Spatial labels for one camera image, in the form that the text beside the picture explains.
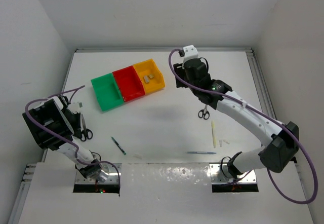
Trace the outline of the black handled scissors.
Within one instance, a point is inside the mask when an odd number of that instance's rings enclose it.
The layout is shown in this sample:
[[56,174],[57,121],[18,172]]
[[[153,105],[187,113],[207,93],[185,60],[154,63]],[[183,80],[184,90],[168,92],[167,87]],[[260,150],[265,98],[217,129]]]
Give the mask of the black handled scissors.
[[208,111],[208,105],[207,105],[207,104],[204,106],[203,109],[201,109],[201,110],[198,112],[198,117],[199,117],[200,119],[204,119],[204,120],[208,120],[208,119],[209,119],[209,117],[210,117],[210,113],[209,113],[209,111]]
[[82,142],[91,140],[93,138],[93,132],[86,127],[86,121],[83,114],[80,115],[80,134],[80,140]]

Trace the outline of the green pen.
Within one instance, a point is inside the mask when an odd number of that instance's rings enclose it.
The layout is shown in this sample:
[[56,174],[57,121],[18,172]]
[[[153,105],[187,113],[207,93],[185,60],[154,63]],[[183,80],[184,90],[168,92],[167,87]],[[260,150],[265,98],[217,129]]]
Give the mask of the green pen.
[[114,144],[118,147],[118,149],[122,152],[122,154],[125,156],[127,153],[125,152],[125,150],[121,147],[121,145],[115,140],[114,137],[111,136],[112,141],[114,142]]

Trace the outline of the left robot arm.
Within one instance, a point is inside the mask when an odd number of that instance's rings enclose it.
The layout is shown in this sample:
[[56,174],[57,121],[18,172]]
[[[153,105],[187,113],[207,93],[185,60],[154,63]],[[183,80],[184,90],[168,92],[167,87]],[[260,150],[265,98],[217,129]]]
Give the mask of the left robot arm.
[[29,102],[22,116],[41,149],[62,153],[84,178],[98,180],[102,172],[99,159],[75,141],[84,142],[93,137],[81,107],[80,103],[71,103],[66,96],[57,95]]

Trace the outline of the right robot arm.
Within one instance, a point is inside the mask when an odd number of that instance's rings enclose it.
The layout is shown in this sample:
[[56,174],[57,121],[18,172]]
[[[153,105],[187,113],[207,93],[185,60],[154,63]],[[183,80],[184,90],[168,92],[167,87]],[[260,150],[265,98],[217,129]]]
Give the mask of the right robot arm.
[[249,130],[261,147],[247,153],[238,152],[230,158],[222,174],[236,179],[252,169],[267,168],[280,173],[295,156],[299,147],[292,139],[299,136],[299,128],[293,123],[282,124],[262,117],[257,109],[249,110],[246,102],[222,80],[212,79],[208,65],[200,58],[190,59],[184,65],[173,65],[178,88],[190,88],[202,103],[231,117]]

